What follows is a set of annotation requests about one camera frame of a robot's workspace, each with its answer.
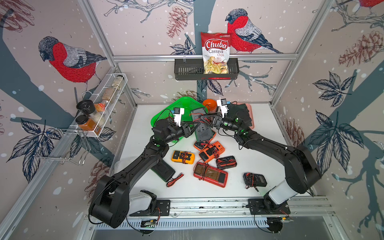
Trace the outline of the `green plastic basket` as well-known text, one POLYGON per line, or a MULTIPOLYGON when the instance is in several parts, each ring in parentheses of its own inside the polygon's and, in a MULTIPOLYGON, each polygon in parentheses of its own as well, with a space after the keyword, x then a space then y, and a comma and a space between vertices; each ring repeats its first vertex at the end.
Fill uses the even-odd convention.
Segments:
POLYGON ((158 114, 156 114, 151 119, 151 127, 154 127, 156 123, 161 119, 167 119, 169 117, 173 117, 174 108, 184 108, 185 112, 182 115, 182 122, 189 122, 192 121, 192 116, 190 116, 191 111, 199 108, 204 108, 203 104, 199 103, 198 101, 194 100, 191 97, 181 97, 180 99, 176 100, 174 103, 167 106, 165 109, 160 111, 158 114))

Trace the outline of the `yellow multimeter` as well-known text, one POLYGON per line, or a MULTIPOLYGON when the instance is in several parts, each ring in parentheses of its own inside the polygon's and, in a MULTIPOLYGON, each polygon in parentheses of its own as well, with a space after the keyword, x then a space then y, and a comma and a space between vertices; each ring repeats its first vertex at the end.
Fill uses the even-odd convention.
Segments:
POLYGON ((195 155, 191 152, 174 151, 171 161, 175 163, 192 165, 195 161, 195 155))

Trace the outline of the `small black multimeter front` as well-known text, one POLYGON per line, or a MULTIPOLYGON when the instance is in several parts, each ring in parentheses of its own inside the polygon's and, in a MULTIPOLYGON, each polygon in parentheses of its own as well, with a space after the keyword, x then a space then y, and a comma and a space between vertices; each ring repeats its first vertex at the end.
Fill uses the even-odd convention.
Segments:
POLYGON ((244 173, 243 179, 244 179, 244 183, 246 185, 246 189, 254 188, 255 190, 258 190, 258 187, 266 187, 267 186, 267 180, 261 174, 244 173))

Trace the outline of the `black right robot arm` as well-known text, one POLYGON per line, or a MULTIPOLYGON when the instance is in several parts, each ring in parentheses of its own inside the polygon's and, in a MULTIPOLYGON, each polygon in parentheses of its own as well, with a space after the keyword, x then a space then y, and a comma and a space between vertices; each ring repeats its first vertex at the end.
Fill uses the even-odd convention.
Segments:
POLYGON ((278 161, 285 168, 285 180, 264 195, 264 209, 268 212, 280 208, 287 200, 307 192, 322 178, 322 173, 311 152, 304 146, 292 147, 263 137, 250 129, 251 119, 222 117, 209 114, 217 130, 235 132, 234 139, 246 149, 255 150, 278 161))

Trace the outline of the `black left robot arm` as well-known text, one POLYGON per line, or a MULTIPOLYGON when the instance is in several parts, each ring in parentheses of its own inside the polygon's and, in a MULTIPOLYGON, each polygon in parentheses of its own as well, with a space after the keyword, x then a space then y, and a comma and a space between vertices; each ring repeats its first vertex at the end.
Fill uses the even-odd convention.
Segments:
POLYGON ((119 227, 129 214, 132 187, 164 158, 170 142, 181 137, 188 138, 199 125, 198 122, 181 122, 178 126, 166 119, 159 120, 152 128, 153 135, 139 157, 113 176, 99 179, 88 216, 93 216, 114 229, 119 227))

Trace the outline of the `small black multimeter with leads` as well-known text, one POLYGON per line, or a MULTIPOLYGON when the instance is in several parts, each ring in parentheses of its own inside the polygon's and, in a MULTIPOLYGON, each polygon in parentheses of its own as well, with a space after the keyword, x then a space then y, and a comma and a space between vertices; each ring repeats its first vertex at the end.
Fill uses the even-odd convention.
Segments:
POLYGON ((237 161, 234 156, 227 156, 216 159, 216 165, 218 169, 226 170, 235 168, 237 166, 237 161))

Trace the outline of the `black green multimeter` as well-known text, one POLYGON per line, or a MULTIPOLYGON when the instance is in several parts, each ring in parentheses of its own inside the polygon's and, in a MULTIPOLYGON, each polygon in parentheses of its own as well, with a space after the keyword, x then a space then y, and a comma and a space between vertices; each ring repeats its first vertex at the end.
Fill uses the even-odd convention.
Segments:
POLYGON ((175 174, 175 170, 164 160, 160 160, 151 170, 157 174, 164 182, 168 182, 175 174))

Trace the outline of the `large red multimeter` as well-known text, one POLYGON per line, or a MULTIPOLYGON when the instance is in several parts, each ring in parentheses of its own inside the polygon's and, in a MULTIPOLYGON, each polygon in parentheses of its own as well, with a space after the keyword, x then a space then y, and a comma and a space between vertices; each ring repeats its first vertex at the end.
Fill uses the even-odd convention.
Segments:
POLYGON ((200 181, 225 188, 228 180, 228 172, 214 168, 203 162, 197 162, 194 167, 194 177, 200 181))

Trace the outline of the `orange plastic bowl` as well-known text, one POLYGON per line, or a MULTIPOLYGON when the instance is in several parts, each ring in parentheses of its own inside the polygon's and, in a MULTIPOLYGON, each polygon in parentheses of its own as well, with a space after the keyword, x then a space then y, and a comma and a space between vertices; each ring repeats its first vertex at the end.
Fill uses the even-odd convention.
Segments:
POLYGON ((218 110, 218 105, 216 100, 206 99, 203 101, 203 105, 210 114, 216 113, 218 110))

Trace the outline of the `dark green cloth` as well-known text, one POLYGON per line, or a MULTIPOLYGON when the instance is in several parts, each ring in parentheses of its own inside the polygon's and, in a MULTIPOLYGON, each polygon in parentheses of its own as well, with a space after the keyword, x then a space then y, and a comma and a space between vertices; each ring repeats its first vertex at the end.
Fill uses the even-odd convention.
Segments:
POLYGON ((227 117, 238 125, 244 125, 246 127, 252 126, 252 119, 246 104, 231 104, 229 106, 227 117))

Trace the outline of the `pink plastic tray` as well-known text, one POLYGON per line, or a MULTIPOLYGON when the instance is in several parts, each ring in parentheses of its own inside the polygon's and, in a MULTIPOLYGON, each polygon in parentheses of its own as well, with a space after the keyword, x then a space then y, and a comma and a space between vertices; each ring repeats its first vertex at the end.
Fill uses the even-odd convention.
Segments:
POLYGON ((246 124, 250 127, 251 130, 254 129, 255 123, 253 118, 252 107, 250 104, 238 104, 237 115, 241 120, 245 121, 246 124))

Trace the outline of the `red black test leads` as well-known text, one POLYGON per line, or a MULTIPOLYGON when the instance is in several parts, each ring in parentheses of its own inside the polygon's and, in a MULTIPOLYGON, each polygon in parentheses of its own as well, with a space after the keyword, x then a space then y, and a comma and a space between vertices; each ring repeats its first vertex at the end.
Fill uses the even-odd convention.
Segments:
POLYGON ((184 176, 183 173, 180 173, 176 178, 171 178, 167 183, 166 187, 170 188, 172 187, 179 179, 181 179, 184 176))

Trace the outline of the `red cassava chips bag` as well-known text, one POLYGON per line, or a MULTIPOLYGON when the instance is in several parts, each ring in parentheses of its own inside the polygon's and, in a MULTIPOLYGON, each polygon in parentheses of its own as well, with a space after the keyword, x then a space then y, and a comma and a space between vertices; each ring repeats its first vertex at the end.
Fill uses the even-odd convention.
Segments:
POLYGON ((232 34, 201 33, 204 74, 228 74, 232 34))

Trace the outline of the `orange spice jar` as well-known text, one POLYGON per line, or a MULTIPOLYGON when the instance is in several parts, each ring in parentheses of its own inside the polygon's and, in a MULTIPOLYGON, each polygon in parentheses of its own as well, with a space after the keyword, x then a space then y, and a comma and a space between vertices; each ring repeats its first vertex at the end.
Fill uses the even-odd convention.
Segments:
POLYGON ((75 122, 84 131, 93 131, 97 127, 97 124, 87 115, 80 115, 76 117, 75 122))

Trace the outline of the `black lid jar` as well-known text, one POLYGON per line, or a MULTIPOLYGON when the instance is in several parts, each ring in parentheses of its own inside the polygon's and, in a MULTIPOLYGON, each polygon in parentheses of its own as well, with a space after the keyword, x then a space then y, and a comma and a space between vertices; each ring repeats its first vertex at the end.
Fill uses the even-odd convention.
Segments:
POLYGON ((96 111, 94 102, 92 100, 82 100, 76 105, 76 108, 84 115, 91 115, 96 111))

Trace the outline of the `black wall basket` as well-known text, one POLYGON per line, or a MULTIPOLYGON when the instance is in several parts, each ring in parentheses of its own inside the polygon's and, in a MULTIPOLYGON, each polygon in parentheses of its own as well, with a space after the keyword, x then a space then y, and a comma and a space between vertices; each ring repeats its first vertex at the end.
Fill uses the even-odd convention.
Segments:
POLYGON ((238 59, 229 59, 227 74, 205 74, 203 59, 175 59, 174 74, 178 81, 236 80, 239 73, 238 59))

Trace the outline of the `aluminium front rail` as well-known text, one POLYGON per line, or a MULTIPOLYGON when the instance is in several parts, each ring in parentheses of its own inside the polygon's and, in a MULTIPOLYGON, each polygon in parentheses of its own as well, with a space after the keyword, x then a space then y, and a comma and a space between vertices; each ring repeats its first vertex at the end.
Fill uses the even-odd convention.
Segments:
POLYGON ((334 216, 336 213, 326 197, 294 197, 288 200, 290 215, 251 215, 248 199, 232 198, 170 198, 169 216, 162 218, 237 218, 237 217, 312 217, 334 216))

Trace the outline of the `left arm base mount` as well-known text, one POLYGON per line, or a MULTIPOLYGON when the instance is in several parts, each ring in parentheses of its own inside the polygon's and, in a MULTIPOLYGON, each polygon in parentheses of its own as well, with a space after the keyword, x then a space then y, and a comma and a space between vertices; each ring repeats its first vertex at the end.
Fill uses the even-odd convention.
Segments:
POLYGON ((138 194, 130 196, 130 217, 169 216, 170 200, 159 200, 154 193, 141 190, 138 194))

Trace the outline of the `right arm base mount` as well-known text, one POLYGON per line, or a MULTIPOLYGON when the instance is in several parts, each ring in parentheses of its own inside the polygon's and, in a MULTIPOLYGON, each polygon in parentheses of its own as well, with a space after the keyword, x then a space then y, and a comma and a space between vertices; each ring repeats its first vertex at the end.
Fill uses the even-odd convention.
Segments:
POLYGON ((280 205, 266 200, 264 198, 248 199, 246 208, 250 210, 251 215, 290 215, 291 210, 287 201, 280 205))

